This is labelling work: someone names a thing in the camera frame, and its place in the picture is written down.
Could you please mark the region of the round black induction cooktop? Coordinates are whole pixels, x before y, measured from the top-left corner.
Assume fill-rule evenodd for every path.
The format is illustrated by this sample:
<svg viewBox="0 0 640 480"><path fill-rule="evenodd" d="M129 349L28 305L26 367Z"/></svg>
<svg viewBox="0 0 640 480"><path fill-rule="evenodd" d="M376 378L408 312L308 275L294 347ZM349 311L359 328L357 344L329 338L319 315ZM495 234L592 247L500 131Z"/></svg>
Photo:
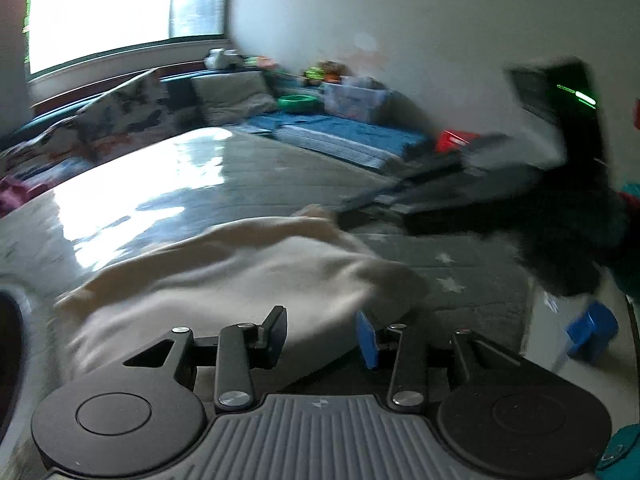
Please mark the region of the round black induction cooktop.
<svg viewBox="0 0 640 480"><path fill-rule="evenodd" d="M27 335L22 311L13 296L2 290L0 300L0 437L8 432L20 394Z"/></svg>

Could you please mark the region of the red plastic item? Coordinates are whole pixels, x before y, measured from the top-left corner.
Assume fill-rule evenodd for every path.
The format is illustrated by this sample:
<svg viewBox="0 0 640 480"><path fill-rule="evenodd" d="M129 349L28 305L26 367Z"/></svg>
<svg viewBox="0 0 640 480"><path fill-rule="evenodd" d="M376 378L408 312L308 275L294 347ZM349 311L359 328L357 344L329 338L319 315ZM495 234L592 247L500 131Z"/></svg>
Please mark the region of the red plastic item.
<svg viewBox="0 0 640 480"><path fill-rule="evenodd" d="M479 137L480 135L475 132L442 130L435 144L435 152L444 154L451 151L459 151Z"/></svg>

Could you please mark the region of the blue corner sofa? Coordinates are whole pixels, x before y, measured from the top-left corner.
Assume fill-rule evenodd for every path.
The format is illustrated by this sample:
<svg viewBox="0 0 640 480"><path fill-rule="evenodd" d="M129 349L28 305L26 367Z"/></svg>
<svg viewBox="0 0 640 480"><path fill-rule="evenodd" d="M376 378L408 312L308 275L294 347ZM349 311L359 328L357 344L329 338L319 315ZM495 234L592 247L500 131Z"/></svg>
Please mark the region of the blue corner sofa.
<svg viewBox="0 0 640 480"><path fill-rule="evenodd" d="M324 84L314 111L291 114L258 70L201 72L160 79L148 70L85 103L58 110L1 142L1 173L24 182L62 182L139 148L204 127L230 127L392 172L434 151L420 132L324 114L326 98L345 93Z"/></svg>

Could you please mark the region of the cream white garment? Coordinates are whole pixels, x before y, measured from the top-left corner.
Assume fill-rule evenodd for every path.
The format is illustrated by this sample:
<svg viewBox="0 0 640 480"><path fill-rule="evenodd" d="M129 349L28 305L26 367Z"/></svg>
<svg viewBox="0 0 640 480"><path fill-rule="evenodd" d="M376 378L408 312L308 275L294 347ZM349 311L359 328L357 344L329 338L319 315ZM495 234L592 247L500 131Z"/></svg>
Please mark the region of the cream white garment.
<svg viewBox="0 0 640 480"><path fill-rule="evenodd" d="M381 258L323 210L232 221L108 266L58 300L58 358L73 380L177 326L199 337L258 323L275 306L288 336L273 385L284 387L356 346L356 315L384 325L419 307L423 278Z"/></svg>

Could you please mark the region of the window with green frame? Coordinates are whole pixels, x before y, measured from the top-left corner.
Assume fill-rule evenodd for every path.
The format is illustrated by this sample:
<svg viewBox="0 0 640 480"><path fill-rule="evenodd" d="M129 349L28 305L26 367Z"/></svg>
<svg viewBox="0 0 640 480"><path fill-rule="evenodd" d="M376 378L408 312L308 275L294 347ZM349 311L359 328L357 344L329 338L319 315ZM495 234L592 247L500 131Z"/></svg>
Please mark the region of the window with green frame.
<svg viewBox="0 0 640 480"><path fill-rule="evenodd" d="M99 54L224 33L226 0L26 0L29 75Z"/></svg>

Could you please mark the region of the grey plain cushion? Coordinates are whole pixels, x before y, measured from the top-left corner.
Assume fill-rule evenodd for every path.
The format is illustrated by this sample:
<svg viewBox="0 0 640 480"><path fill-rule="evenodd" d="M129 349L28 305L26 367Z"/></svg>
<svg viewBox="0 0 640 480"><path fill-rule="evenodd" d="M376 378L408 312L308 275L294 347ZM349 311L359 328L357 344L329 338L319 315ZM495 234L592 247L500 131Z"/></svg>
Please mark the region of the grey plain cushion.
<svg viewBox="0 0 640 480"><path fill-rule="evenodd" d="M259 72L197 76L191 82L209 126L235 124L278 109L277 100Z"/></svg>

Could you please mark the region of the right butterfly cushion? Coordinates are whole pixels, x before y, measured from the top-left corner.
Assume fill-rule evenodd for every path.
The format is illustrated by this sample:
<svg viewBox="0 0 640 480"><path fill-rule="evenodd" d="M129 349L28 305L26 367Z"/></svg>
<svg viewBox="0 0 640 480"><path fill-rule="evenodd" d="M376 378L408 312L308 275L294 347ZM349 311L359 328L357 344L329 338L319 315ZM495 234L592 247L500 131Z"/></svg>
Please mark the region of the right butterfly cushion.
<svg viewBox="0 0 640 480"><path fill-rule="evenodd" d="M176 131L169 94L160 81L157 68L102 93L78 110L75 118L88 141L120 134Z"/></svg>

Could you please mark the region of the green plastic bowl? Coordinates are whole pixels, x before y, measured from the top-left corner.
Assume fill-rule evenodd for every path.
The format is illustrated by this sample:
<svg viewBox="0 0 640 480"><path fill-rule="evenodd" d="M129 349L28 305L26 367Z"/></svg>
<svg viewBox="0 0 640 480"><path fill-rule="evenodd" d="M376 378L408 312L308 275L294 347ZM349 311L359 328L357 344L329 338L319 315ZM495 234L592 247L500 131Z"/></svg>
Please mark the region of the green plastic bowl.
<svg viewBox="0 0 640 480"><path fill-rule="evenodd" d="M321 109L321 101L316 96L308 96L308 94L286 94L278 99L278 110L286 114L316 114Z"/></svg>

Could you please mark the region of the butterfly cushion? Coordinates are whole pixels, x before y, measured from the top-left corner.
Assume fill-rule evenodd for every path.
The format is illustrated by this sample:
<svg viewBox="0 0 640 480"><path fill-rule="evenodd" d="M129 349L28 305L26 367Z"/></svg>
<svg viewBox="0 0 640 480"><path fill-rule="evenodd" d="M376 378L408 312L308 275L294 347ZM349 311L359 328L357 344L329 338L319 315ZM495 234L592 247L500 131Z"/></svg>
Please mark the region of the butterfly cushion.
<svg viewBox="0 0 640 480"><path fill-rule="evenodd" d="M33 139L1 153L1 177L26 181L64 162L94 162L89 142L75 117L61 119Z"/></svg>
<svg viewBox="0 0 640 480"><path fill-rule="evenodd" d="M102 93L78 110L75 118L88 141L120 134L176 131L169 94L160 81L157 68Z"/></svg>

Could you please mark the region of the left butterfly cushion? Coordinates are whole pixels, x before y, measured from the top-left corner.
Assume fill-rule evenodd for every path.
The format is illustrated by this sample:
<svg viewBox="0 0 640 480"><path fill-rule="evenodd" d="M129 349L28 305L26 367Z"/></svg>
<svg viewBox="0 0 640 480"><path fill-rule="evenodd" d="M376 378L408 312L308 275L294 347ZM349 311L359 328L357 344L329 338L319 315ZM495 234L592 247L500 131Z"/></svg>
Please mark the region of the left butterfly cushion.
<svg viewBox="0 0 640 480"><path fill-rule="evenodd" d="M1 177L26 181L64 162L94 162L89 142L75 117L61 119L33 139L1 153Z"/></svg>

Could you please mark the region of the clear plastic storage box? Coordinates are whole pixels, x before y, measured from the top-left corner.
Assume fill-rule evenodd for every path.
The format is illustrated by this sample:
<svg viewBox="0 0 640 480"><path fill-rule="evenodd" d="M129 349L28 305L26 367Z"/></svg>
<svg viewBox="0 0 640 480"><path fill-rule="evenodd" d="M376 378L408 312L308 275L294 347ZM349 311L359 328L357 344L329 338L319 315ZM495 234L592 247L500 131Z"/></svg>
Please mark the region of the clear plastic storage box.
<svg viewBox="0 0 640 480"><path fill-rule="evenodd" d="M324 110L329 115L366 124L382 124L390 116L393 99L390 90L328 82L322 84L321 89Z"/></svg>

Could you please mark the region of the colourful plush toys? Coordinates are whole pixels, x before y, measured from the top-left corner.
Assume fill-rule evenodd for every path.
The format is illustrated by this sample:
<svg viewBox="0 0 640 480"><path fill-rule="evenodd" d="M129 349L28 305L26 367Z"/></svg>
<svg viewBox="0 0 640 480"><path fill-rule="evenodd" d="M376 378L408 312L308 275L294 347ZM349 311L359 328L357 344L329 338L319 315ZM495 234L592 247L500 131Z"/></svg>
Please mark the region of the colourful plush toys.
<svg viewBox="0 0 640 480"><path fill-rule="evenodd" d="M304 68L299 73L291 72L281 67L278 62L268 56L253 55L244 58L246 67L258 68L266 79L275 86L297 84L303 87L318 87L324 82L339 84L344 76L349 74L348 67L340 62L320 61Z"/></svg>

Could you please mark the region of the pink cloth on sofa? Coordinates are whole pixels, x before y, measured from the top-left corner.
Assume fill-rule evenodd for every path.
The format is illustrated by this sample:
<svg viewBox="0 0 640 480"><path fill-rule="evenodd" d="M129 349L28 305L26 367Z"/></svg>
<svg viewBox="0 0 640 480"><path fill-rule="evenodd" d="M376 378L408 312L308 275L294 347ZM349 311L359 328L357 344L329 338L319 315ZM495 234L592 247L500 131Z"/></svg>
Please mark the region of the pink cloth on sofa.
<svg viewBox="0 0 640 480"><path fill-rule="evenodd" d="M45 183L29 184L12 177L3 177L0 181L0 218L21 208L49 188Z"/></svg>

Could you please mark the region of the white plush toy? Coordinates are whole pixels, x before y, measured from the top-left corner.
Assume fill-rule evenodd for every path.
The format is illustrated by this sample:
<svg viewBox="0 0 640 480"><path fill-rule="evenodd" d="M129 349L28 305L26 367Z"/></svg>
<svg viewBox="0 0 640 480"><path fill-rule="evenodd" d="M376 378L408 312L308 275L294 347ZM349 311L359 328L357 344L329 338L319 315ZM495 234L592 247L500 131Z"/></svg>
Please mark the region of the white plush toy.
<svg viewBox="0 0 640 480"><path fill-rule="evenodd" d="M234 49L210 49L204 65L208 70L238 70L245 66L244 58Z"/></svg>

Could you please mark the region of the blue sofa blanket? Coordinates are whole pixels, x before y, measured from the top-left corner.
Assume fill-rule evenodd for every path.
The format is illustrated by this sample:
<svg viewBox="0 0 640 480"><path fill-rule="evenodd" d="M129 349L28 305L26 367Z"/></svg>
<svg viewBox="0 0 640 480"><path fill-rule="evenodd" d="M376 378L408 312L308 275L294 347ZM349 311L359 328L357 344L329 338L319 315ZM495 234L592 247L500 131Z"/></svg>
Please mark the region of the blue sofa blanket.
<svg viewBox="0 0 640 480"><path fill-rule="evenodd" d="M260 114L244 125L254 133L376 171L394 174L407 162L434 152L430 136L325 114Z"/></svg>

